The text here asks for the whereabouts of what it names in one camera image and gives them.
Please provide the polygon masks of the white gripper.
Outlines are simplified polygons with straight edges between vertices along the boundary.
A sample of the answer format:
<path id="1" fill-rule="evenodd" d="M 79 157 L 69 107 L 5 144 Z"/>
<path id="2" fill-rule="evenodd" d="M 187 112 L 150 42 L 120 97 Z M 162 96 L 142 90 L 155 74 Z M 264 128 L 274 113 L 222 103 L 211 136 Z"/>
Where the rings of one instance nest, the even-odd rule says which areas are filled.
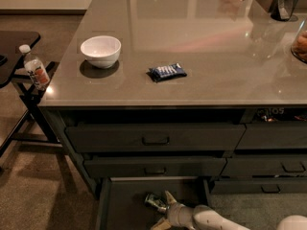
<path id="1" fill-rule="evenodd" d="M 167 209 L 167 218 L 161 218 L 151 227 L 151 230 L 170 230 L 172 226 L 194 229 L 194 209 L 178 203 L 169 191 L 165 192 L 165 196 L 167 204 L 169 205 Z"/>

